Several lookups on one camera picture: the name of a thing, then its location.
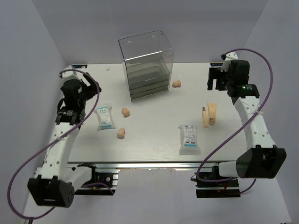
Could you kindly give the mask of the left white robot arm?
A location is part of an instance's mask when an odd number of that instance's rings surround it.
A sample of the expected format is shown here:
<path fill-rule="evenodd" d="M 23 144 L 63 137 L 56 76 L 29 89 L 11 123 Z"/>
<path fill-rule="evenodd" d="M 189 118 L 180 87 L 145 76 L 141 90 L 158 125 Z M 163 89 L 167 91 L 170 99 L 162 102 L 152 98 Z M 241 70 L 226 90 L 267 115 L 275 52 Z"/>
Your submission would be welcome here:
<path fill-rule="evenodd" d="M 99 180 L 99 175 L 90 166 L 67 167 L 73 143 L 90 116 L 85 112 L 86 102 L 94 96 L 99 97 L 101 92 L 89 73 L 83 72 L 84 78 L 80 79 L 78 72 L 76 69 L 60 72 L 63 98 L 57 105 L 50 146 L 42 167 L 28 181 L 28 189 L 38 206 L 68 208 L 82 185 L 94 186 Z"/>

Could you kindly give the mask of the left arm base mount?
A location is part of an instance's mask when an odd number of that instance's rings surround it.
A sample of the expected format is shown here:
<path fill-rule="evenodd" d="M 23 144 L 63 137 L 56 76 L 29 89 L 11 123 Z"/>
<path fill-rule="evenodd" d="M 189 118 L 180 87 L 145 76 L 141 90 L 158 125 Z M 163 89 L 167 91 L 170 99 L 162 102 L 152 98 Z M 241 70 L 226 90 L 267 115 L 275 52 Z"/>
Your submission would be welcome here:
<path fill-rule="evenodd" d="M 117 187 L 119 170 L 114 168 L 100 168 L 92 163 L 71 164 L 67 171 L 73 173 L 79 168 L 88 168 L 91 179 L 86 181 L 84 187 L 79 188 L 75 195 L 82 196 L 112 196 Z"/>

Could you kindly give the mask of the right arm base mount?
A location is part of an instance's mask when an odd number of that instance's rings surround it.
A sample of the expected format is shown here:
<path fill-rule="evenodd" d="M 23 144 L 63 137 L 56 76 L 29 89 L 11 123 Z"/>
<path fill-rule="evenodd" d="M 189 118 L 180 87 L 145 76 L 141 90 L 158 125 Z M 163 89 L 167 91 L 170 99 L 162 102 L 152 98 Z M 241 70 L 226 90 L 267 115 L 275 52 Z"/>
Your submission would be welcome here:
<path fill-rule="evenodd" d="M 197 198 L 238 198 L 241 197 L 237 180 L 222 181 L 225 177 L 219 175 L 218 166 L 212 166 L 211 171 L 200 172 L 199 177 L 204 180 L 217 182 L 203 182 L 194 174 L 190 179 L 196 183 Z"/>

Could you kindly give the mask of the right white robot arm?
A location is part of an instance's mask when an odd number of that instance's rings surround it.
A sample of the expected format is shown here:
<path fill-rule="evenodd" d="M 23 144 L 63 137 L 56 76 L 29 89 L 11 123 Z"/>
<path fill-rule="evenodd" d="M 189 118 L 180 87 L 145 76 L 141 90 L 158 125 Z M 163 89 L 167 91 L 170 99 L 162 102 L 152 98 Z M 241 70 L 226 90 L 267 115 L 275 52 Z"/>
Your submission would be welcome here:
<path fill-rule="evenodd" d="M 255 84 L 249 84 L 248 61 L 232 60 L 226 70 L 210 68 L 208 90 L 215 85 L 231 97 L 241 122 L 245 125 L 246 152 L 236 161 L 221 162 L 211 174 L 211 181 L 222 186 L 228 177 L 272 179 L 286 159 L 286 151 L 278 148 L 266 127 L 260 109 L 260 95 Z"/>

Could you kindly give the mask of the cotton pad packet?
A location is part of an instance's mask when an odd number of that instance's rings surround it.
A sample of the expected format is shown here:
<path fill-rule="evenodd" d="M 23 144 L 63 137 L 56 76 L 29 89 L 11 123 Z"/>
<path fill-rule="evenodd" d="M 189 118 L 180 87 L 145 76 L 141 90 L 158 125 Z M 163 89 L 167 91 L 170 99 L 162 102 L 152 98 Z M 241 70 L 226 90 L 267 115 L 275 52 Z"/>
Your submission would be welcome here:
<path fill-rule="evenodd" d="M 180 125 L 180 149 L 179 155 L 201 155 L 201 149 L 197 141 L 196 125 Z"/>
<path fill-rule="evenodd" d="M 97 131 L 115 129 L 111 102 L 104 103 L 103 105 L 96 107 L 94 112 L 96 113 L 99 122 Z"/>

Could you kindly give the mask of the clear acrylic drawer organizer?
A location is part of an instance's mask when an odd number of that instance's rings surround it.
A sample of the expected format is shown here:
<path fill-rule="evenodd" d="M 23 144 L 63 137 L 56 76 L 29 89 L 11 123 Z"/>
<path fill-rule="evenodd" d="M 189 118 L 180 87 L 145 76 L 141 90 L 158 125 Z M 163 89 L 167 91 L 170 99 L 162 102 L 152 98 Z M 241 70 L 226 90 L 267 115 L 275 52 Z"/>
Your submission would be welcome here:
<path fill-rule="evenodd" d="M 162 31 L 125 36 L 118 44 L 132 101 L 169 90 L 174 51 Z"/>

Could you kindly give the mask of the beige sponge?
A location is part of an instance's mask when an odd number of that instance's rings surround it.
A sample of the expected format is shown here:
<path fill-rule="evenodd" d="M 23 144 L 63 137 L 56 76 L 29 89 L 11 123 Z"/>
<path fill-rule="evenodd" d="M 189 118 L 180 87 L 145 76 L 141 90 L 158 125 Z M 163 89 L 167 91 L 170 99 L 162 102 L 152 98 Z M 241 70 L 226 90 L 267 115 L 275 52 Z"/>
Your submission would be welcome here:
<path fill-rule="evenodd" d="M 117 138 L 118 139 L 124 139 L 125 133 L 126 133 L 125 129 L 124 128 L 120 128 L 119 131 L 118 131 L 118 133 L 117 133 Z"/>
<path fill-rule="evenodd" d="M 126 107 L 123 107 L 121 111 L 125 118 L 130 115 L 130 111 Z"/>
<path fill-rule="evenodd" d="M 181 81 L 180 80 L 174 81 L 172 83 L 172 87 L 173 88 L 180 88 L 181 87 Z"/>

